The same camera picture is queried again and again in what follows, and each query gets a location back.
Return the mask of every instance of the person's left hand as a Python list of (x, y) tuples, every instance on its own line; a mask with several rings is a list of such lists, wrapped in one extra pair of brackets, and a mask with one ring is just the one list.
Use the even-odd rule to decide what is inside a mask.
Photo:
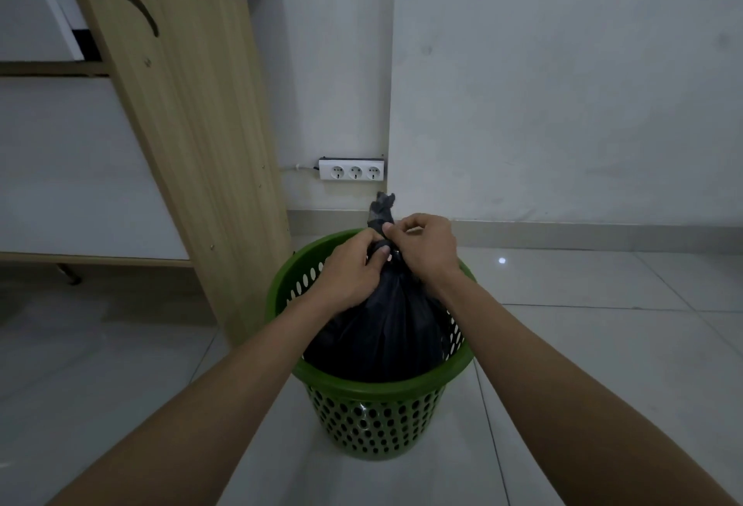
[(307, 292), (327, 307), (330, 316), (361, 304), (379, 284), (379, 274), (389, 256), (389, 247), (379, 248), (366, 261), (366, 250), (372, 242), (382, 240), (371, 228), (363, 229), (340, 244), (322, 265), (322, 272)]

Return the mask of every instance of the hand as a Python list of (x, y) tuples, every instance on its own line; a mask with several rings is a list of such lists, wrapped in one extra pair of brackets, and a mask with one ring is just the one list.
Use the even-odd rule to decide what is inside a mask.
[[(414, 228), (423, 230), (408, 232)], [(457, 240), (448, 219), (417, 213), (395, 225), (385, 223), (382, 230), (400, 248), (410, 270), (434, 291), (443, 278), (460, 273)]]
[(366, 301), (379, 285), (379, 274), (389, 247), (379, 248), (366, 261), (366, 250), (383, 238), (371, 228), (340, 244), (322, 265), (322, 272), (307, 295), (327, 306), (331, 316)]

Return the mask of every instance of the trash bin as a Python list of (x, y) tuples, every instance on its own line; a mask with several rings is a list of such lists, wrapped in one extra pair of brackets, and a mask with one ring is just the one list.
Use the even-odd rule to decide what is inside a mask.
[[(304, 293), (322, 271), (333, 249), (358, 233), (338, 232), (302, 248), (274, 277), (268, 292), (266, 321), (273, 320), (295, 297)], [(460, 268), (473, 275), (461, 261)], [(330, 439), (357, 458), (384, 460), (402, 455), (421, 438), (449, 381), (473, 358), (459, 326), (450, 321), (450, 351), (435, 369), (396, 383), (357, 383), (332, 377), (303, 358), (295, 377), (307, 389), (317, 417)]]

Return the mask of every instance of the socket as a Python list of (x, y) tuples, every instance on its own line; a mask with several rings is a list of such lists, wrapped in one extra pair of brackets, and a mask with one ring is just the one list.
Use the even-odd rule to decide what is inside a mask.
[(320, 158), (320, 179), (328, 181), (384, 181), (384, 160), (360, 158)]

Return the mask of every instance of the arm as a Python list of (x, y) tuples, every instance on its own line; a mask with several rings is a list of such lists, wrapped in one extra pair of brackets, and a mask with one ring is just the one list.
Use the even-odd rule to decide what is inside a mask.
[[(416, 227), (423, 232), (406, 233)], [(660, 429), (465, 276), (447, 219), (414, 214), (384, 233), (454, 315), (519, 434), (568, 506), (736, 503)]]
[(307, 345), (364, 301), (389, 254), (366, 229), (333, 251), (310, 290), (88, 467), (49, 504), (215, 504)]

